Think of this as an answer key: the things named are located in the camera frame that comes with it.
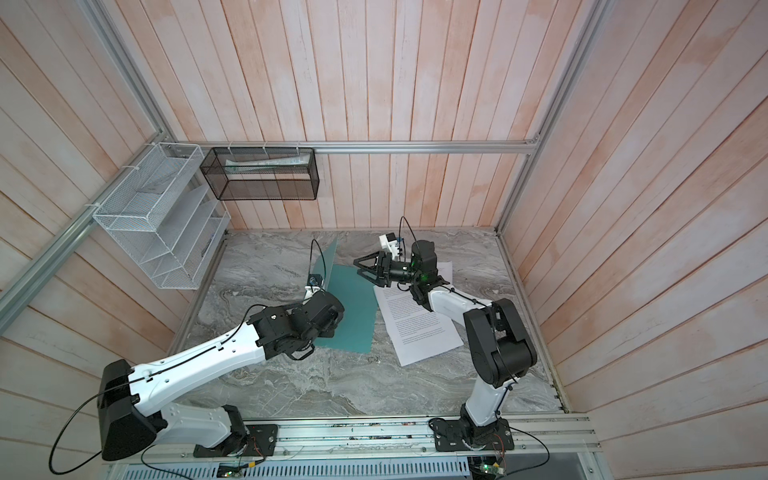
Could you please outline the green file folder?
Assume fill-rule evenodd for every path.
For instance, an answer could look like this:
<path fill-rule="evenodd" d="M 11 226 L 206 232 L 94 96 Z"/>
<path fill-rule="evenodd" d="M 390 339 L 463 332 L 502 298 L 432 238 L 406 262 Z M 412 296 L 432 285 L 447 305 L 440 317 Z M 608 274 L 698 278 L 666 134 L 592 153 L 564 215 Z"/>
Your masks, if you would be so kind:
<path fill-rule="evenodd" d="M 322 287 L 344 307 L 343 319 L 330 338 L 317 338 L 323 348 L 368 354 L 371 351 L 378 304 L 373 285 L 357 274 L 357 269 L 335 263 L 338 240 L 334 239 L 322 255 L 312 261 L 312 274 L 322 276 Z"/>

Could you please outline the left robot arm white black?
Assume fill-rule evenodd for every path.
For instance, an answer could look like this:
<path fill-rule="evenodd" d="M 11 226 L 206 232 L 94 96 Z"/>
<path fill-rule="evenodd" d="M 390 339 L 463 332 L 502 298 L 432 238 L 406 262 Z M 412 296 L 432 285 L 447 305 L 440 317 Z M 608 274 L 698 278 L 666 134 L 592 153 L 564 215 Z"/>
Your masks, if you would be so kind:
<path fill-rule="evenodd" d="M 170 357 L 107 365 L 97 398 L 102 458 L 123 460 L 159 444 L 192 444 L 211 456 L 240 454 L 249 431 L 237 407 L 193 407 L 178 398 L 280 355 L 301 361 L 316 339 L 333 337 L 343 316 L 342 303 L 318 289 L 297 303 L 255 304 L 234 329 Z"/>

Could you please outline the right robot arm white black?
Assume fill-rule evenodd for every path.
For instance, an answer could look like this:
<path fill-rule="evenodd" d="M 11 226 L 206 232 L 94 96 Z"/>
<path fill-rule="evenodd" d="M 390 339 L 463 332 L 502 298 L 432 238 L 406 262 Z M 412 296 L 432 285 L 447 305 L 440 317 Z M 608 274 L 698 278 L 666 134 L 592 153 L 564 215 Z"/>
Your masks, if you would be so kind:
<path fill-rule="evenodd" d="M 514 448 L 512 428 L 501 406 L 513 384 L 537 361 L 537 351 L 514 303 L 476 299 L 456 289 L 438 271 L 434 243 L 417 240 L 409 260 L 399 260 L 397 238 L 380 237 L 381 250 L 353 260 L 357 273 L 377 287 L 408 286 L 413 300 L 426 311 L 464 325 L 478 378 L 456 420 L 428 421 L 439 452 Z"/>

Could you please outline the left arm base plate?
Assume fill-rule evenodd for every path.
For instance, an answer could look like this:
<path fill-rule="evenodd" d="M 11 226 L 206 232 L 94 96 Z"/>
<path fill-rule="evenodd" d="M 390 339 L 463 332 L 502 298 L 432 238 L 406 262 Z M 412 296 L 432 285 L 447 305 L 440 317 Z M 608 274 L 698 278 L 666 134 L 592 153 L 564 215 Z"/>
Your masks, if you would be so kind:
<path fill-rule="evenodd" d="M 213 448 L 196 445 L 194 458 L 223 458 L 238 456 L 269 457 L 276 448 L 277 424 L 246 425 L 245 432 L 235 432 Z"/>

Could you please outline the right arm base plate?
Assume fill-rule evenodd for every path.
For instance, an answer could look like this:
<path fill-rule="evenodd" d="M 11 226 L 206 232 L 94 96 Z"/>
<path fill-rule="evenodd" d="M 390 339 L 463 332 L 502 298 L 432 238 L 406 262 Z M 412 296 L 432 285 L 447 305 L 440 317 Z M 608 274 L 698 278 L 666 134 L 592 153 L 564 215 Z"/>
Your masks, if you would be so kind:
<path fill-rule="evenodd" d="M 428 421 L 428 426 L 433 432 L 438 452 L 495 450 L 504 453 L 514 449 L 511 428 L 503 418 L 485 426 L 476 426 L 465 418 L 446 420 L 436 417 Z"/>

